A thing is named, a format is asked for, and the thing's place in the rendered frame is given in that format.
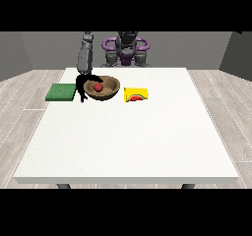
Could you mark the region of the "green square pad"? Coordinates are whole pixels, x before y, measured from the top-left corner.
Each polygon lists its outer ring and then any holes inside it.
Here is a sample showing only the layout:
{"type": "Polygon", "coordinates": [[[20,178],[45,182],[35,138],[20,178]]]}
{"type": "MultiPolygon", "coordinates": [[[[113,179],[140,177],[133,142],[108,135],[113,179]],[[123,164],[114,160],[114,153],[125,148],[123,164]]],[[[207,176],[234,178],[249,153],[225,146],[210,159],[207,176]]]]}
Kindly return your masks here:
{"type": "Polygon", "coordinates": [[[46,97],[46,101],[72,101],[76,92],[75,84],[52,84],[46,97]]]}

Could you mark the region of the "brown wooden bowl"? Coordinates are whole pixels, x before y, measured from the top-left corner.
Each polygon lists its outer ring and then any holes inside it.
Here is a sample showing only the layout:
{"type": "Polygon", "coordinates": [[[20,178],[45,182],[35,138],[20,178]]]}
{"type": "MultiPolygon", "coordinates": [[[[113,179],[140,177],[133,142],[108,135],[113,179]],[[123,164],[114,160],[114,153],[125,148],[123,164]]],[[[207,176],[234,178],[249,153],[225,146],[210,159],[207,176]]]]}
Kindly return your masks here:
{"type": "Polygon", "coordinates": [[[120,82],[114,77],[100,76],[102,79],[102,91],[95,91],[95,82],[86,81],[84,83],[85,93],[95,100],[108,100],[116,95],[120,90],[120,82]]]}

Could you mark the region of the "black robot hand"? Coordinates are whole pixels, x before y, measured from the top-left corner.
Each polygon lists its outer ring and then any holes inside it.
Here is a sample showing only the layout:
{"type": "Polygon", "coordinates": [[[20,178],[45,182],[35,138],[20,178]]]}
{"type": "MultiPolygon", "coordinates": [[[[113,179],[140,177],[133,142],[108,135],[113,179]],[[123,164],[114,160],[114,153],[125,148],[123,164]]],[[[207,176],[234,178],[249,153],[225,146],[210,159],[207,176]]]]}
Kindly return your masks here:
{"type": "Polygon", "coordinates": [[[92,74],[80,74],[76,78],[76,89],[81,97],[81,102],[84,102],[84,100],[87,99],[87,97],[85,96],[85,90],[84,90],[84,84],[86,83],[86,81],[102,83],[103,79],[101,79],[97,75],[92,75],[92,74]]]}

